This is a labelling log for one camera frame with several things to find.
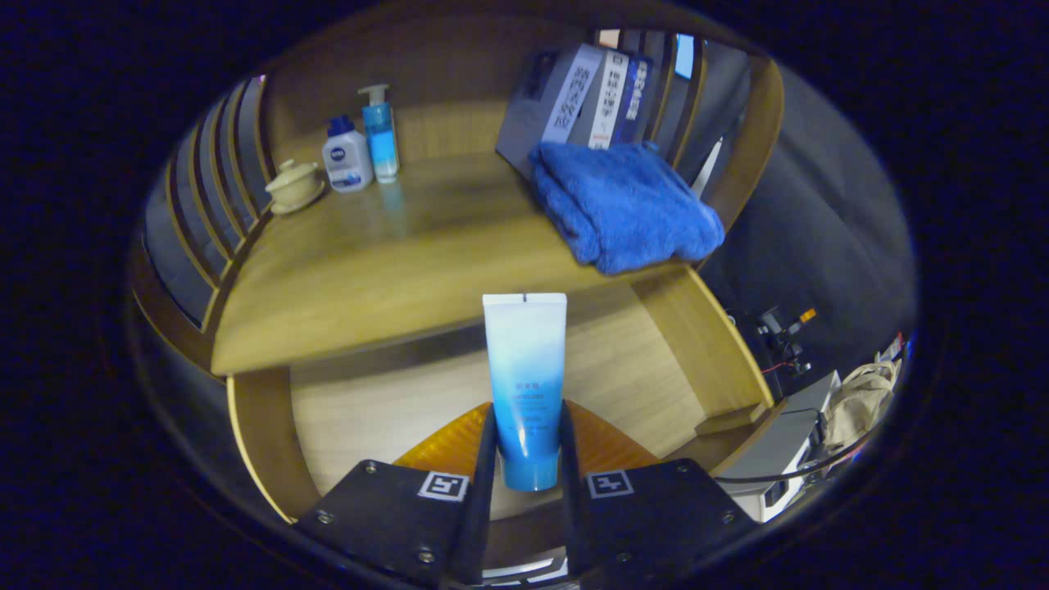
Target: lotion bottle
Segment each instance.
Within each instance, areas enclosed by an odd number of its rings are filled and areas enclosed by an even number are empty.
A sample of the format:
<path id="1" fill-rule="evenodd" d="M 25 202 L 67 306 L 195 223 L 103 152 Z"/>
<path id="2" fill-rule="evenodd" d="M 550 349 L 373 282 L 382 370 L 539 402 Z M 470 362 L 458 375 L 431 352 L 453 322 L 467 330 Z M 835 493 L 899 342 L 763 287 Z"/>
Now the lotion bottle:
<path id="1" fill-rule="evenodd" d="M 345 114 L 330 121 L 323 155 L 328 183 L 335 190 L 355 192 L 371 182 L 368 143 Z"/>
<path id="2" fill-rule="evenodd" d="M 368 132 L 368 148 L 371 150 L 376 178 L 384 184 L 395 181 L 400 168 L 393 113 L 390 111 L 389 103 L 386 102 L 387 88 L 389 84 L 376 84 L 357 91 L 358 94 L 368 96 L 368 106 L 362 109 L 364 129 Z"/>

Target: folded towel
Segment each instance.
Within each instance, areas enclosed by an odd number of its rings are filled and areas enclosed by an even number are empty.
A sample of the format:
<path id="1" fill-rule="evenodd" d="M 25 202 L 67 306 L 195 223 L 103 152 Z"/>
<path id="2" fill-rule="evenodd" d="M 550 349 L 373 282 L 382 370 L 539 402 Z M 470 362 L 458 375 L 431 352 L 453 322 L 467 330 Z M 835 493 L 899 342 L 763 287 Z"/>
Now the folded towel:
<path id="1" fill-rule="evenodd" d="M 540 143 L 529 154 L 536 201 L 581 265 L 617 274 L 671 256 L 700 260 L 725 239 L 700 202 L 658 154 L 635 144 L 594 150 Z"/>

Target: wooden shelf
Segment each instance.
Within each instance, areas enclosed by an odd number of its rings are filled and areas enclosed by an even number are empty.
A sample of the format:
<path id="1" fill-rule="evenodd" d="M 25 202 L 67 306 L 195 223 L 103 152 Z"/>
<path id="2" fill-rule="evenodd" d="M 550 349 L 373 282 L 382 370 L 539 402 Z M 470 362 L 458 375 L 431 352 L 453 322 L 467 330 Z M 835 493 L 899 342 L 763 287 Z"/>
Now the wooden shelf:
<path id="1" fill-rule="evenodd" d="M 219 319 L 212 371 L 232 375 L 477 323 L 484 293 L 636 281 L 576 264 L 529 185 L 495 153 L 424 160 L 397 183 L 328 190 L 264 228 Z"/>
<path id="2" fill-rule="evenodd" d="M 695 437 L 700 399 L 629 285 L 569 300 L 564 397 L 657 457 Z M 321 494 L 358 462 L 392 463 L 470 408 L 491 401 L 483 326 L 291 366 L 295 431 Z M 517 492 L 496 478 L 492 519 L 560 498 Z"/>

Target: blue gradient tube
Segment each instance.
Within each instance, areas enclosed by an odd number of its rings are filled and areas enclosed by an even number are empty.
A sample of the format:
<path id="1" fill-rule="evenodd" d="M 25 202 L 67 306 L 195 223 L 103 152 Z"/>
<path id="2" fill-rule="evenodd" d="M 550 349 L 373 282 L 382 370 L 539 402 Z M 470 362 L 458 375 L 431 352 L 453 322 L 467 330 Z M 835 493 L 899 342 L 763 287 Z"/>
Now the blue gradient tube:
<path id="1" fill-rule="evenodd" d="M 563 293 L 485 295 L 485 336 L 507 487 L 557 485 L 564 383 Z"/>

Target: pump dispenser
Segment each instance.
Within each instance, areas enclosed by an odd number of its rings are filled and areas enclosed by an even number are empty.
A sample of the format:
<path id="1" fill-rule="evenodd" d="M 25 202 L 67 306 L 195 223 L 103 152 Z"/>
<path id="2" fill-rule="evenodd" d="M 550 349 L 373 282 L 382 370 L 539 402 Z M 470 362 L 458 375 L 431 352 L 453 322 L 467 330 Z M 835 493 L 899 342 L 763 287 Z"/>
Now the pump dispenser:
<path id="1" fill-rule="evenodd" d="M 368 96 L 368 106 L 361 109 L 364 113 L 364 129 L 368 132 L 368 149 L 371 152 L 376 180 L 384 184 L 395 181 L 400 168 L 393 113 L 386 102 L 387 88 L 389 84 L 376 84 L 357 91 L 358 94 Z"/>

